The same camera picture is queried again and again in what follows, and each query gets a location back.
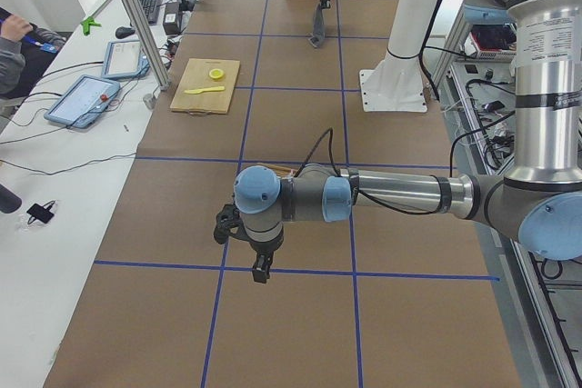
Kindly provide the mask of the yellow lemon slices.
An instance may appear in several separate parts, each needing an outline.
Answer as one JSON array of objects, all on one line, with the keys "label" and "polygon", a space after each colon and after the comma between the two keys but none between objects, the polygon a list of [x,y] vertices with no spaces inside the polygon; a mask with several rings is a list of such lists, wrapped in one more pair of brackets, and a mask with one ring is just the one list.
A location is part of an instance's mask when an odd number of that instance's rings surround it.
[{"label": "yellow lemon slices", "polygon": [[225,71],[221,68],[213,68],[208,72],[208,76],[213,81],[219,81],[225,76]]}]

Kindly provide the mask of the yellow plastic knife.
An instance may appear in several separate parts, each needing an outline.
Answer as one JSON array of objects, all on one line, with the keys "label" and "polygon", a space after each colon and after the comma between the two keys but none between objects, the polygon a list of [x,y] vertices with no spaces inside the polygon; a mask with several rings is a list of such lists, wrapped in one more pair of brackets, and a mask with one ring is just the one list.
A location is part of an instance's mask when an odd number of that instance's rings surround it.
[{"label": "yellow plastic knife", "polygon": [[219,85],[219,86],[202,87],[202,88],[196,88],[196,89],[186,89],[186,90],[184,90],[184,93],[186,95],[200,95],[203,93],[219,93],[219,92],[224,92],[225,90],[226,90],[225,86]]}]

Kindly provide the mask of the bamboo cutting board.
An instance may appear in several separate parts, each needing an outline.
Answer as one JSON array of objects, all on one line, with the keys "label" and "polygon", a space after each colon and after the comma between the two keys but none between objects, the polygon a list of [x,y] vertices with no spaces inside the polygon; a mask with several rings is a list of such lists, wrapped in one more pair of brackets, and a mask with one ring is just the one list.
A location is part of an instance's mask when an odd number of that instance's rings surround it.
[{"label": "bamboo cutting board", "polygon": [[[225,76],[213,81],[208,72],[221,68]],[[227,114],[235,90],[240,69],[237,60],[190,58],[170,104],[170,110],[178,113]],[[224,92],[186,95],[184,90],[223,85]]]}]

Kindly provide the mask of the black power adapter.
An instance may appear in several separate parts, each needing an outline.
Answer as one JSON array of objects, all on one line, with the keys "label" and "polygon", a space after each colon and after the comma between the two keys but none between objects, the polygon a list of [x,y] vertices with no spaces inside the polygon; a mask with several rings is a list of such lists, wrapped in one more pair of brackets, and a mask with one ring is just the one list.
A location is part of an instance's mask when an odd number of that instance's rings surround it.
[{"label": "black power adapter", "polygon": [[181,33],[182,11],[176,1],[165,5],[163,28],[166,35],[179,35]]}]

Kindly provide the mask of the small metal cylinder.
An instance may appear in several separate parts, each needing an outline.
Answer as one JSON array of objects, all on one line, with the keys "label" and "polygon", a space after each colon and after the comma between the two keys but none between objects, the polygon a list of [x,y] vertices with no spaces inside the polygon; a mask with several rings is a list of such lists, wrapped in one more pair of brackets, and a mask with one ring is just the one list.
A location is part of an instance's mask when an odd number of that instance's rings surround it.
[{"label": "small metal cylinder", "polygon": [[143,102],[149,110],[153,110],[156,106],[156,97],[152,94],[146,94],[143,97]]}]

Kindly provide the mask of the black computer mouse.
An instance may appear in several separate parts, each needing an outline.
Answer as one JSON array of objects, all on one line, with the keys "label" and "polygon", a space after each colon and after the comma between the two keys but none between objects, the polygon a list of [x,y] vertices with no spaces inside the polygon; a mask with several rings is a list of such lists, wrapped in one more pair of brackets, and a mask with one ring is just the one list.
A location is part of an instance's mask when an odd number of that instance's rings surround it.
[{"label": "black computer mouse", "polygon": [[133,27],[127,26],[120,26],[115,30],[115,37],[117,39],[125,39],[128,36],[131,36],[135,33],[135,29]]}]

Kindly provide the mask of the upper teach pendant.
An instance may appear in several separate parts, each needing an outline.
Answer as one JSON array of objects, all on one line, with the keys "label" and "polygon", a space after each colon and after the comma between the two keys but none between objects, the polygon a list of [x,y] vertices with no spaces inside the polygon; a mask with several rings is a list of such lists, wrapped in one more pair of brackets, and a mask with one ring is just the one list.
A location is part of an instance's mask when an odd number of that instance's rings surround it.
[{"label": "upper teach pendant", "polygon": [[147,73],[149,62],[139,40],[111,41],[105,50],[101,76],[120,80],[141,77]]}]

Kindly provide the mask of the teach pendant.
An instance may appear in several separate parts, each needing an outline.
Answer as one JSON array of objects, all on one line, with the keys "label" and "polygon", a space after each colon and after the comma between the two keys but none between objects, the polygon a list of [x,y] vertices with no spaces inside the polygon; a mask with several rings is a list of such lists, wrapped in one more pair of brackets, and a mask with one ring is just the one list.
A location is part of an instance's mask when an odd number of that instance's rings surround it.
[{"label": "teach pendant", "polygon": [[141,77],[147,73],[149,62],[139,40],[111,41],[105,50],[101,76],[120,80]]},{"label": "teach pendant", "polygon": [[82,75],[51,106],[44,119],[66,127],[85,129],[105,111],[120,89],[117,81]]}]

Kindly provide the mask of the green clamp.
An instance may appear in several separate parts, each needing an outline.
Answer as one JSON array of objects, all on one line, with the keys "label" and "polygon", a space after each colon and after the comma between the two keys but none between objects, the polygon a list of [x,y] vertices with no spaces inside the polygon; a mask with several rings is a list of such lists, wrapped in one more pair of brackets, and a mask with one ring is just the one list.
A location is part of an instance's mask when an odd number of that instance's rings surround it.
[{"label": "green clamp", "polygon": [[88,36],[91,33],[93,27],[101,27],[102,25],[98,23],[93,16],[88,16],[81,22],[81,27],[83,35]]}]

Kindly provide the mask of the lower teach pendant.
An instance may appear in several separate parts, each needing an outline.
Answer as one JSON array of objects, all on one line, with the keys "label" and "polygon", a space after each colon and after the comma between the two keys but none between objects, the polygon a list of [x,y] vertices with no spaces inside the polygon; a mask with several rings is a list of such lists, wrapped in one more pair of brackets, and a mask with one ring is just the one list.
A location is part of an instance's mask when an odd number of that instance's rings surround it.
[{"label": "lower teach pendant", "polygon": [[85,129],[105,111],[120,89],[117,81],[82,75],[51,106],[44,119],[66,127]]}]

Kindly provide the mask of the seated person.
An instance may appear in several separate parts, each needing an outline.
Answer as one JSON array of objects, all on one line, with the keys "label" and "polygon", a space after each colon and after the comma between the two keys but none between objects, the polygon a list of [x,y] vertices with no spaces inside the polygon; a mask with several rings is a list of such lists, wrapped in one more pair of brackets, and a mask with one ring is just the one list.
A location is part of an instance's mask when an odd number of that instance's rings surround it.
[{"label": "seated person", "polygon": [[1,9],[1,97],[27,96],[66,39]]}]

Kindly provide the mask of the aluminium frame post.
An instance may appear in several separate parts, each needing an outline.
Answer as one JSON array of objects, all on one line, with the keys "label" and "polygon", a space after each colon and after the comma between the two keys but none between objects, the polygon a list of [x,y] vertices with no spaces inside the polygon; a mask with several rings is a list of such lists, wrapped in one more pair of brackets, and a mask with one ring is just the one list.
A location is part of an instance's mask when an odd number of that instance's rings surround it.
[{"label": "aluminium frame post", "polygon": [[157,49],[156,41],[146,20],[142,6],[139,0],[122,0],[122,3],[142,43],[146,58],[156,77],[159,88],[161,91],[165,91],[170,85],[168,72]]}]

